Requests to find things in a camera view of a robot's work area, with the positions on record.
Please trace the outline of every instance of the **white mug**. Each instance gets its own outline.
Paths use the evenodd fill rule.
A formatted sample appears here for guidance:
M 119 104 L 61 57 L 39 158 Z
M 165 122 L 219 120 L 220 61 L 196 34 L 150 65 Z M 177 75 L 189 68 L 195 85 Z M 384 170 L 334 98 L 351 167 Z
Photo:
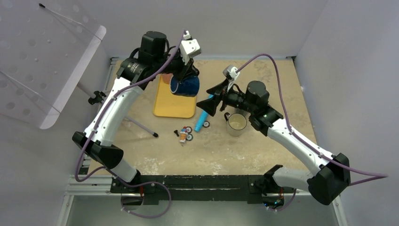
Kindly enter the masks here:
M 234 113 L 230 115 L 230 113 L 224 113 L 224 119 L 227 121 L 227 132 L 233 137 L 238 137 L 244 132 L 245 127 L 247 126 L 247 119 L 238 113 Z

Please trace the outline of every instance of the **perforated white panel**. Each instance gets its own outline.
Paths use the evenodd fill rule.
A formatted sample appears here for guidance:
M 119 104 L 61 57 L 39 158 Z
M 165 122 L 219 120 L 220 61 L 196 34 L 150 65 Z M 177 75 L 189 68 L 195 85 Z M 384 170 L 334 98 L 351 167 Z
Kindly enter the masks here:
M 47 129 L 106 29 L 78 0 L 40 3 L 71 20 L 39 7 L 36 0 L 0 0 L 0 113 Z

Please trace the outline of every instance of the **blue tube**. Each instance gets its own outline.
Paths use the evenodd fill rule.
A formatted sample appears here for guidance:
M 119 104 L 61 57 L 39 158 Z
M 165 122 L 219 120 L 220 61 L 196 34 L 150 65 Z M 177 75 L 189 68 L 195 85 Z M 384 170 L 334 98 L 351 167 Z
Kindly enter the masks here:
M 195 124 L 195 129 L 194 129 L 194 131 L 196 131 L 196 132 L 198 133 L 198 132 L 201 130 L 202 125 L 204 124 L 204 122 L 205 122 L 205 120 L 207 119 L 207 117 L 208 117 L 208 113 L 207 113 L 206 111 L 202 110 L 202 113 L 201 113 L 201 115 L 199 116 L 199 119 L 198 119 L 198 121 L 197 121 L 197 124 Z

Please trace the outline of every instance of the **wheel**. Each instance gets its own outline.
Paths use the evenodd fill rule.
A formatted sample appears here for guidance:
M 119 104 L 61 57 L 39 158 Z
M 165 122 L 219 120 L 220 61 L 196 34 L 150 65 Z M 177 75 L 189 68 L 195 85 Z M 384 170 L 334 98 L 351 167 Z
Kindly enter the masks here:
M 186 140 L 187 141 L 192 141 L 194 137 L 192 136 L 192 134 L 187 135 Z
M 202 125 L 204 128 L 208 128 L 211 125 L 208 121 L 205 121 L 204 124 Z
M 186 130 L 187 130 L 187 133 L 189 133 L 189 134 L 192 132 L 192 128 L 189 126 L 186 127 Z

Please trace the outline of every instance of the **gray floor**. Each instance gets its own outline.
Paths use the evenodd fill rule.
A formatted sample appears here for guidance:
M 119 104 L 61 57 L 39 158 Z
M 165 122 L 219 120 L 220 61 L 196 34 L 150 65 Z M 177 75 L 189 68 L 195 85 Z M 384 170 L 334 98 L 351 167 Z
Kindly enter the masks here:
M 158 206 L 141 206 L 136 212 L 156 214 L 167 202 Z M 299 195 L 295 201 L 277 214 L 267 212 L 263 205 L 246 202 L 189 202 L 175 201 L 164 216 L 142 219 L 120 211 L 120 197 L 76 196 L 72 205 L 69 226 L 336 226 L 334 208 L 316 202 L 311 196 Z

